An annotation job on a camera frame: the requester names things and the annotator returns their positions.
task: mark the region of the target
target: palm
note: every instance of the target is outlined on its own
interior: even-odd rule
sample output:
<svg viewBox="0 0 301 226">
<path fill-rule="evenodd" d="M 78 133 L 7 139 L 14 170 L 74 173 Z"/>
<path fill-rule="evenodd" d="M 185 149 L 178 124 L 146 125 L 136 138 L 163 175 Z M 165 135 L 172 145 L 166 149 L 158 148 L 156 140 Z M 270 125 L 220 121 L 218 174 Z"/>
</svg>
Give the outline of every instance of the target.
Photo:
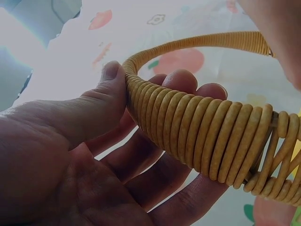
<svg viewBox="0 0 301 226">
<path fill-rule="evenodd" d="M 72 152 L 63 180 L 43 204 L 56 212 L 46 213 L 35 225 L 152 225 L 118 177 L 85 145 Z"/>
<path fill-rule="evenodd" d="M 188 72 L 165 77 L 154 77 L 152 82 L 188 93 L 225 98 L 224 91 L 216 85 L 195 91 L 197 83 Z M 116 92 L 123 95 L 120 89 Z M 0 171 L 8 172 L 3 177 L 7 186 L 4 191 L 0 187 L 0 200 L 3 200 L 0 224 L 190 225 L 227 189 L 226 185 L 199 175 L 150 211 L 182 185 L 190 169 L 166 153 L 159 158 L 162 150 L 140 130 L 126 144 L 96 160 L 96 155 L 122 140 L 135 124 L 125 113 L 117 128 L 83 143 L 102 130 L 93 129 L 96 126 L 91 118 L 101 118 L 101 115 L 99 102 L 89 95 L 94 97 L 95 93 L 68 101 L 69 110 L 65 109 L 66 103 L 29 103 L 1 121 L 0 125 L 8 129 L 0 130 L 0 144 L 9 151 L 4 152 L 6 161 L 0 164 Z M 107 112 L 112 113 L 112 119 L 120 118 L 114 113 L 114 108 L 122 106 L 120 98 L 117 100 L 106 107 L 103 118 Z M 81 110 L 87 102 L 95 107 Z M 73 106 L 78 105 L 80 110 L 76 112 Z M 102 121 L 98 124 L 105 127 Z"/>
</svg>

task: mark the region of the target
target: flower print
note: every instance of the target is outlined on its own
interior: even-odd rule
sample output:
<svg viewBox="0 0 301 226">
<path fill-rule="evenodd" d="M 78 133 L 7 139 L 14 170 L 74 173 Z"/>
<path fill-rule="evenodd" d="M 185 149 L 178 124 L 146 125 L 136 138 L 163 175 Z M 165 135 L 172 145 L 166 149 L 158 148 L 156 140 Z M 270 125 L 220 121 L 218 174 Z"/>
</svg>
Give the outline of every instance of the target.
<svg viewBox="0 0 301 226">
<path fill-rule="evenodd" d="M 162 23 L 164 20 L 165 20 L 165 15 L 164 14 L 157 14 L 157 15 L 154 15 L 152 17 L 152 19 L 150 19 L 146 23 L 151 24 L 151 25 L 158 25 L 158 24 Z"/>
<path fill-rule="evenodd" d="M 96 16 L 92 19 L 89 26 L 89 30 L 95 30 L 105 26 L 112 19 L 112 11 L 107 10 L 105 12 L 98 12 Z"/>
<path fill-rule="evenodd" d="M 196 73 L 202 68 L 204 61 L 204 55 L 198 49 L 185 48 L 163 54 L 149 64 L 148 69 L 153 69 L 155 74 L 170 74 L 179 68 Z"/>
<path fill-rule="evenodd" d="M 190 7 L 189 6 L 183 6 L 181 8 L 181 14 L 179 16 L 177 16 L 174 21 L 173 21 L 173 24 L 177 24 L 181 21 L 181 19 L 183 18 L 183 15 L 187 12 L 189 12 L 190 10 Z"/>
<path fill-rule="evenodd" d="M 101 51 L 101 53 L 98 55 L 98 57 L 93 61 L 92 63 L 92 67 L 93 69 L 95 69 L 98 65 L 98 63 L 105 57 L 105 55 L 107 54 L 107 52 L 110 50 L 112 43 L 110 42 L 109 44 L 107 44 L 103 50 Z"/>
<path fill-rule="evenodd" d="M 236 0 L 227 0 L 227 8 L 232 13 L 238 13 L 238 9 L 236 7 Z"/>
<path fill-rule="evenodd" d="M 246 103 L 252 105 L 253 107 L 264 107 L 267 99 L 263 95 L 257 95 L 254 93 L 250 93 L 246 96 Z"/>
<path fill-rule="evenodd" d="M 244 213 L 245 213 L 245 216 L 246 216 L 251 222 L 255 223 L 254 216 L 253 216 L 253 209 L 254 209 L 254 206 L 253 206 L 253 205 L 250 205 L 250 204 L 244 205 Z"/>
</svg>

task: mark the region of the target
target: yellow rattan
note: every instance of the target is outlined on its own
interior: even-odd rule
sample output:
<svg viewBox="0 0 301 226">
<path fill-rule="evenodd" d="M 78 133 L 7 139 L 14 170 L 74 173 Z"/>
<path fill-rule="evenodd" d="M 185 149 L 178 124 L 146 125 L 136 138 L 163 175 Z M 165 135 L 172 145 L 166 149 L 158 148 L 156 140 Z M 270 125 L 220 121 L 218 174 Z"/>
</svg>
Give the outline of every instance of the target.
<svg viewBox="0 0 301 226">
<path fill-rule="evenodd" d="M 138 70 L 166 52 L 191 47 L 234 48 L 275 57 L 260 32 L 230 32 L 173 41 L 131 56 L 123 64 L 128 110 L 160 148 L 197 172 L 244 191 L 294 206 L 301 205 L 301 140 L 296 114 L 276 113 L 271 105 L 221 101 L 171 90 L 144 81 Z M 283 138 L 278 151 L 277 145 Z M 267 145 L 267 154 L 263 156 Z M 280 165 L 277 177 L 272 174 Z"/>
</svg>

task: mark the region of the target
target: woven strip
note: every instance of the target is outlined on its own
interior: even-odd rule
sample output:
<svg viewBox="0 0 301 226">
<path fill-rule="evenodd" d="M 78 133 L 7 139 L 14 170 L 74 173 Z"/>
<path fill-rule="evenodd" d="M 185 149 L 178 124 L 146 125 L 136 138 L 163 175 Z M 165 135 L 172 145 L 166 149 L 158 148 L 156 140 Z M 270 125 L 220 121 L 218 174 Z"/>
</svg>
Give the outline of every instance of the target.
<svg viewBox="0 0 301 226">
<path fill-rule="evenodd" d="M 171 90 L 144 81 L 138 70 L 151 59 L 182 48 L 220 47 L 275 57 L 260 32 L 230 32 L 173 41 L 139 52 L 124 62 L 133 119 L 158 147 L 212 180 L 270 199 L 301 205 L 301 118 L 276 113 L 271 105 L 252 107 Z M 280 167 L 276 177 L 275 170 Z"/>
</svg>

